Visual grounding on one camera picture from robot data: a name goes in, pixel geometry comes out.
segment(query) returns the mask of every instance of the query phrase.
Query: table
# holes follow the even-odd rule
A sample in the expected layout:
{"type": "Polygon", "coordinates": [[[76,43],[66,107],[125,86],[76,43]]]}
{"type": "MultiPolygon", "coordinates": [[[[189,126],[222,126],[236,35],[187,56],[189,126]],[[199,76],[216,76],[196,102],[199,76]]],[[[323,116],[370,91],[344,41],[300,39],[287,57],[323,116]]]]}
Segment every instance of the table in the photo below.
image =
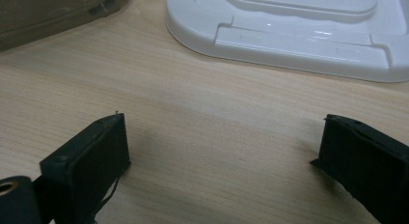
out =
{"type": "Polygon", "coordinates": [[[317,158],[323,118],[409,144],[409,83],[211,58],[177,42],[165,0],[0,53],[0,178],[123,112],[132,164],[98,223],[378,223],[317,158]]]}

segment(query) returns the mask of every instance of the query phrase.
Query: white plastic lid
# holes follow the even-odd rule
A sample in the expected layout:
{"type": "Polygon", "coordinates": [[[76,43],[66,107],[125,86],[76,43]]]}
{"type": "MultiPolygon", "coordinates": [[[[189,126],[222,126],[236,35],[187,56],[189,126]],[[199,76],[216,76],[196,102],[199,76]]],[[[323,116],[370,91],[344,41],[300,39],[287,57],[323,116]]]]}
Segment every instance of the white plastic lid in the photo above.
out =
{"type": "Polygon", "coordinates": [[[167,0],[206,55],[381,82],[409,80],[409,0],[167,0]]]}

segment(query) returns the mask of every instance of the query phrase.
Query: wood grain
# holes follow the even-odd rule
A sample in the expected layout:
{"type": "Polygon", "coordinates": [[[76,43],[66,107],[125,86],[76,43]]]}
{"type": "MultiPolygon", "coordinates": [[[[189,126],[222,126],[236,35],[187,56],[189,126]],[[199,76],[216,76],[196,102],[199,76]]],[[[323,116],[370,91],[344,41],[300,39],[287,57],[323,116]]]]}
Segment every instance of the wood grain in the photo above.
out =
{"type": "Polygon", "coordinates": [[[0,178],[125,114],[132,165],[98,223],[377,223],[315,170],[328,113],[409,144],[409,83],[216,59],[168,32],[165,0],[0,53],[0,178]]]}

